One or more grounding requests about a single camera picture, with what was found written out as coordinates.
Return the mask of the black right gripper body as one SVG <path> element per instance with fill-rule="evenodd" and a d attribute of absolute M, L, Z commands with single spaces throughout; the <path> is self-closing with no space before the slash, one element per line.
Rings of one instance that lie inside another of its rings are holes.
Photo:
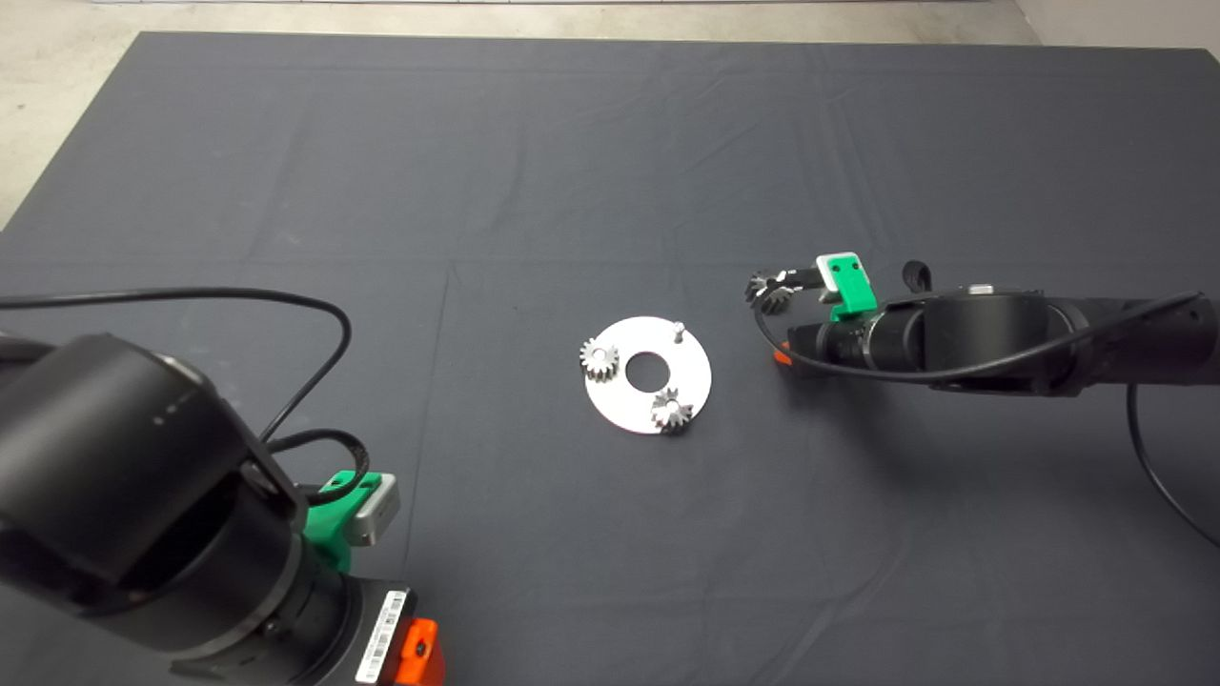
<path fill-rule="evenodd" d="M 838 352 L 843 337 L 849 334 L 845 322 L 826 321 L 805 323 L 787 330 L 787 356 L 794 377 L 841 376 L 842 356 Z"/>

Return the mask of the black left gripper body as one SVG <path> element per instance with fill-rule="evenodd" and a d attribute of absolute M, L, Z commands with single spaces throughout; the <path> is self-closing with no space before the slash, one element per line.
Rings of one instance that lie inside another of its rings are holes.
<path fill-rule="evenodd" d="M 417 596 L 405 583 L 356 583 L 331 685 L 393 685 Z"/>

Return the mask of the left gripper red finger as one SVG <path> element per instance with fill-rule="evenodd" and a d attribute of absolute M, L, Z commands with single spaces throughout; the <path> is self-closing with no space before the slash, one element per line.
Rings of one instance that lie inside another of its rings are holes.
<path fill-rule="evenodd" d="M 439 626 L 432 619 L 415 616 L 407 625 L 396 657 L 394 685 L 440 686 L 444 677 L 445 658 Z"/>

